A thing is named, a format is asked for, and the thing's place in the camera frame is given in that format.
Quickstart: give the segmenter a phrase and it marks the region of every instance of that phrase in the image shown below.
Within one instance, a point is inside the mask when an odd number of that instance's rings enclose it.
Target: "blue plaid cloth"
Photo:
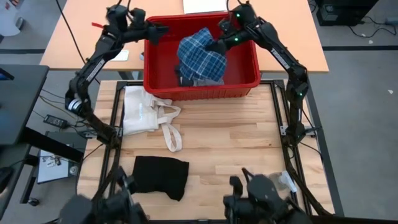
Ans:
[[[210,79],[219,82],[225,72],[226,57],[205,47],[214,42],[207,28],[181,40],[177,56],[180,59],[180,73],[184,78]]]

